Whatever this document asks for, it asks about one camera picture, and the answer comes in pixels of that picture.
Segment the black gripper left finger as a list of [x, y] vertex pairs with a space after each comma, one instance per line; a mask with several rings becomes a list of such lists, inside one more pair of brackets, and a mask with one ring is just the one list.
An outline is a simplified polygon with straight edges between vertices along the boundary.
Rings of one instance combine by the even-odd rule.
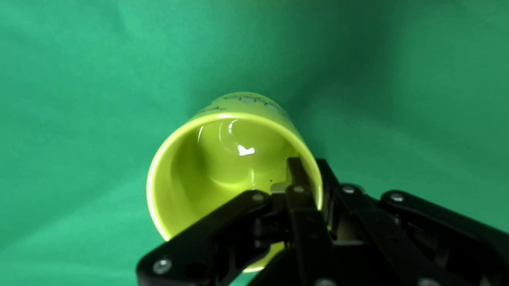
[[145, 255], [135, 269], [138, 286], [227, 286], [275, 244], [283, 250], [250, 286], [340, 286], [310, 177], [297, 158], [288, 170], [285, 191], [245, 191]]

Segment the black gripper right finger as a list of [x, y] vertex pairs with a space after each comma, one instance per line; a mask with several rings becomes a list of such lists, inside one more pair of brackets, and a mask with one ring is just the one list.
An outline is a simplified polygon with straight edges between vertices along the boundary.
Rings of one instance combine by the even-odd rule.
[[326, 161], [323, 210], [334, 245], [372, 286], [509, 286], [509, 234], [391, 189], [374, 199]]

